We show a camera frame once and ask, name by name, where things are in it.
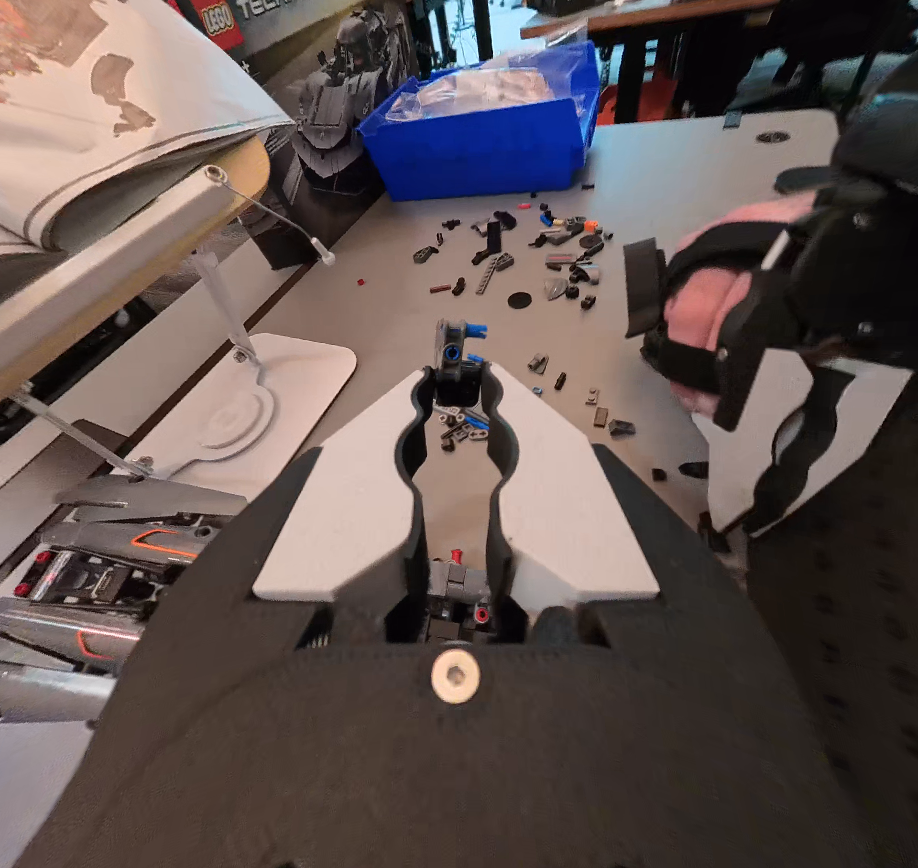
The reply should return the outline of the blue plastic bin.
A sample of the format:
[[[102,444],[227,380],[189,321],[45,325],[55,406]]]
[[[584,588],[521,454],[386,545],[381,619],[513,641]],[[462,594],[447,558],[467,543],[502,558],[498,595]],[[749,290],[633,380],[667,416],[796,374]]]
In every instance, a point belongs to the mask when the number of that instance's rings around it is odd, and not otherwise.
[[[358,126],[390,198],[417,201],[568,188],[584,168],[592,146],[600,72],[596,48],[589,40],[548,47],[581,43],[595,51],[593,75],[598,80],[591,87],[586,75],[580,80],[578,90],[586,93],[581,113],[573,101],[566,100],[405,124],[386,122],[384,115],[396,94],[416,90],[424,82],[410,78],[403,83]],[[502,55],[525,50],[537,49]],[[434,72],[430,79],[457,69]]]

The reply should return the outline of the white book stand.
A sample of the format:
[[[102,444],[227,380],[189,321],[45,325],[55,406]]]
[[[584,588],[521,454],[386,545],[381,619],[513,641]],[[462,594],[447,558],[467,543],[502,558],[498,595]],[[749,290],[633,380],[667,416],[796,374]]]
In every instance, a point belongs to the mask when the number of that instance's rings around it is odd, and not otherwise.
[[[174,479],[248,499],[258,495],[293,458],[357,363],[346,347],[246,331],[243,312],[270,295],[269,269],[194,255],[201,283],[161,315],[173,325],[151,324],[153,339],[137,336],[139,345],[129,343],[114,356],[111,385],[94,399],[104,409],[146,415],[152,410],[137,402],[174,390],[169,374],[184,380],[223,341],[232,348],[127,459],[68,423],[26,383],[253,205],[268,174],[261,140],[221,152],[2,303],[2,397],[82,443],[119,479]],[[167,360],[175,363],[173,371]]]

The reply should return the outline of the person's right hand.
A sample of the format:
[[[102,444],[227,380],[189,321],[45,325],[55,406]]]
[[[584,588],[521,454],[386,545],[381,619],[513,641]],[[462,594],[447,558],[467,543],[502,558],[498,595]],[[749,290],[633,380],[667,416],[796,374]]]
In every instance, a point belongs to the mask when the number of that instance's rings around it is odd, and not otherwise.
[[[721,217],[685,235],[678,252],[690,248],[707,232],[727,225],[765,223],[776,225],[769,234],[774,241],[783,229],[806,216],[819,197],[806,190],[779,199],[747,204],[729,210]],[[715,353],[721,327],[728,314],[744,300],[753,283],[751,270],[702,265],[688,274],[668,297],[664,318],[669,338],[688,347]]]

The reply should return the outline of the black background office chair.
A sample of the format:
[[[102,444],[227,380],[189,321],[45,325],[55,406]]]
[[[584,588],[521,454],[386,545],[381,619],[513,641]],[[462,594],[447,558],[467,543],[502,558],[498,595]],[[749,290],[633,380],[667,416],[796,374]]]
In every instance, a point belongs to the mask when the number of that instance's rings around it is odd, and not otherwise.
[[[786,57],[776,81],[802,70],[785,101],[809,105],[820,100],[826,65],[901,51],[916,30],[916,9],[911,0],[781,0],[771,25]]]

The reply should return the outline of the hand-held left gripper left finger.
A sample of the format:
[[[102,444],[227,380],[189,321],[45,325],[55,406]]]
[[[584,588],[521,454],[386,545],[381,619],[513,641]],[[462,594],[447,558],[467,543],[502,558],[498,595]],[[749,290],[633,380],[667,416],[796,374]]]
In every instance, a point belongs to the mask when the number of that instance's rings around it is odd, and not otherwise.
[[[317,448],[254,580],[258,599],[329,606],[372,628],[398,606],[420,617],[430,562],[414,476],[427,459],[434,377],[412,371]]]

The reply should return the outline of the grey lego car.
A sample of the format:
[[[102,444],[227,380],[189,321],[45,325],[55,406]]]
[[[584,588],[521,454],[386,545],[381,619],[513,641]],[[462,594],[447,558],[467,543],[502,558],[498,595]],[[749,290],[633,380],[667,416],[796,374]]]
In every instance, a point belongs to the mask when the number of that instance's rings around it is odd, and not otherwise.
[[[2,598],[2,640],[58,659],[2,660],[2,723],[93,727],[164,591],[245,507],[238,495],[101,476],[58,495],[29,570]]]

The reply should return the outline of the scattered dark lego pieces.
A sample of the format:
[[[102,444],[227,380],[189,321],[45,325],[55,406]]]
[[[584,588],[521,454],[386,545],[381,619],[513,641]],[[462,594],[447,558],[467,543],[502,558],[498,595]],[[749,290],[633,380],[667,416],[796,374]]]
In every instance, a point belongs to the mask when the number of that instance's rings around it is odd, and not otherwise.
[[[588,206],[559,195],[394,202],[384,197],[339,244],[356,307],[386,320],[472,323],[623,291],[621,254]]]

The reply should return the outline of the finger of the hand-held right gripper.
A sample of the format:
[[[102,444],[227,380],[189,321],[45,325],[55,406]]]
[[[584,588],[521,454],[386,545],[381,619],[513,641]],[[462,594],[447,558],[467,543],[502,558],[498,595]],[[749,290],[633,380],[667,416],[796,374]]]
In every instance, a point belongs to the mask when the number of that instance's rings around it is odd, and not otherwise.
[[[805,403],[813,376],[797,352],[768,348],[736,427],[705,420],[708,510],[716,531],[730,530],[754,504],[754,488],[774,461],[776,436]]]
[[[758,537],[831,484],[876,438],[912,370],[865,360],[812,365],[812,386],[782,424],[772,462],[754,487],[745,531]]]

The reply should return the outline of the dark printed set box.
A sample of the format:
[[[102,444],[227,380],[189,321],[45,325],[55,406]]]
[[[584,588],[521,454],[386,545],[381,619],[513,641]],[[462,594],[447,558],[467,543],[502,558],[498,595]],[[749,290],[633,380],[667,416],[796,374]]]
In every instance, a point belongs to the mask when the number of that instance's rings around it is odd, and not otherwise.
[[[417,59],[405,0],[164,0],[282,108],[261,206],[240,217],[274,269],[322,260],[384,191],[361,123]]]

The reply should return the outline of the pile of small lego pieces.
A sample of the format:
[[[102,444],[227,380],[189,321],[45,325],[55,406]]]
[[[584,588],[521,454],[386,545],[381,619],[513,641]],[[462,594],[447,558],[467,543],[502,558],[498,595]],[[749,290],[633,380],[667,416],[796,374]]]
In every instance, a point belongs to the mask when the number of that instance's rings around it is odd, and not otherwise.
[[[489,438],[488,418],[474,408],[434,403],[433,413],[442,426],[443,453],[452,453],[465,442],[485,442]]]

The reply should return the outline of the clear plastic bags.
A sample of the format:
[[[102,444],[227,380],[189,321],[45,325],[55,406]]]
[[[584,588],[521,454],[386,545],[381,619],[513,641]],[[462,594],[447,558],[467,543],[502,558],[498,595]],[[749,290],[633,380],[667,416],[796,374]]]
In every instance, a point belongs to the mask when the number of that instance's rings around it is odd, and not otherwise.
[[[405,124],[566,100],[581,113],[586,93],[579,83],[586,75],[591,87],[594,71],[596,54],[585,43],[508,53],[399,91],[384,120]]]

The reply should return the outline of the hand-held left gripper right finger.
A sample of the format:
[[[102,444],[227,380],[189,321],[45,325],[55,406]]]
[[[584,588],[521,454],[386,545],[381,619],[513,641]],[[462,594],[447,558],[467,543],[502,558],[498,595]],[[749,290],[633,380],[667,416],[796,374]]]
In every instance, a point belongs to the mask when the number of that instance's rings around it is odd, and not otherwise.
[[[552,608],[659,599],[588,436],[501,365],[485,365],[480,395],[499,472],[486,541],[493,639],[525,640]]]

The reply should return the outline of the instruction booklet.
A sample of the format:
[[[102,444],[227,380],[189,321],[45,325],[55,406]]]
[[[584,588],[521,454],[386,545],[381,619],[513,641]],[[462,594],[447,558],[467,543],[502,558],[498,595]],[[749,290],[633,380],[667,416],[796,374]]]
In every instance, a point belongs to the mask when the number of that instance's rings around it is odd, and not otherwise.
[[[293,120],[163,0],[1,0],[2,257],[74,253]]]

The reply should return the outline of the small grey lego subassembly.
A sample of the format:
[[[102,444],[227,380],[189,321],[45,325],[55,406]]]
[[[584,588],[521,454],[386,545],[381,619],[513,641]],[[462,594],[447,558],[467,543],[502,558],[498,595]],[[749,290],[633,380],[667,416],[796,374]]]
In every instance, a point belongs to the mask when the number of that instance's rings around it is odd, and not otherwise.
[[[441,319],[434,339],[435,398],[441,405],[472,408],[479,400],[484,360],[465,355],[467,339],[485,339],[488,326]]]

